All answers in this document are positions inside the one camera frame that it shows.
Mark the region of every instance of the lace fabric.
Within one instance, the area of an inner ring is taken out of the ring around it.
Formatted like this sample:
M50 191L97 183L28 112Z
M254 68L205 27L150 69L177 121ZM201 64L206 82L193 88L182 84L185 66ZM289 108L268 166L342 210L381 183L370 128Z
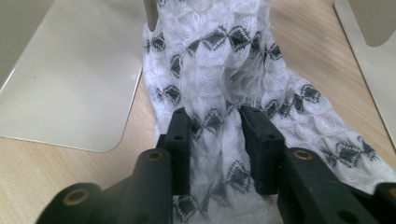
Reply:
M278 223L276 203L255 192L238 113L264 111L287 147L315 151L340 180L372 191L395 172L330 102L285 65L273 39L269 1L162 0L144 29L143 72L156 136L173 111L192 119L191 195L174 198L176 223Z

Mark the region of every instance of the table surface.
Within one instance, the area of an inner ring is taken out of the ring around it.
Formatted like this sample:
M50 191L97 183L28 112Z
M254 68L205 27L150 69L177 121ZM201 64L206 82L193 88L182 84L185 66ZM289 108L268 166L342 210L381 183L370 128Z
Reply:
M394 147L333 0L273 0L271 10L273 32L288 66L327 96L347 126L396 168ZM77 182L105 189L130 175L140 152L153 146L153 127L153 109L141 80L124 136L110 152L0 139L0 223L34 223L53 196Z

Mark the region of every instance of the white fabric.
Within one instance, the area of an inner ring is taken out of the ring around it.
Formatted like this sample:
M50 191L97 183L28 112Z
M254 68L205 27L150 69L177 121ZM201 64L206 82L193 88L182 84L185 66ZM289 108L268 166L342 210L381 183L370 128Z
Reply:
M162 0L144 29L143 72L166 133L185 107L191 130L191 195L175 197L176 223L279 223L273 198L255 192L238 113L264 111L287 147L318 153L340 180L373 190L396 174L329 101L285 65L272 37L269 1Z

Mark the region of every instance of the white monitor stand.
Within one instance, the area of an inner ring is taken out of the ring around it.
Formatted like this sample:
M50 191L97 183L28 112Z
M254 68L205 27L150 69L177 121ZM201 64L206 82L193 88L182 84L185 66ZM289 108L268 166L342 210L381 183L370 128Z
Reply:
M334 7L396 146L396 1L335 0Z
M0 59L0 136L109 151L121 140L140 77L144 4L52 1L0 7L0 47L9 47L1 57L14 55Z

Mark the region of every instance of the wooden table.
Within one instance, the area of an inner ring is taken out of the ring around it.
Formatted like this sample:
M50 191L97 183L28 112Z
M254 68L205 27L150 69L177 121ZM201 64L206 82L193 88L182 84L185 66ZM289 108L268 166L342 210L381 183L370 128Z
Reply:
M333 0L273 0L273 32L291 69L326 95L345 123L396 167L389 140ZM94 153L0 139L0 223L34 223L61 189L93 182L103 189L132 173L138 154L153 146L153 109L140 82L116 149Z

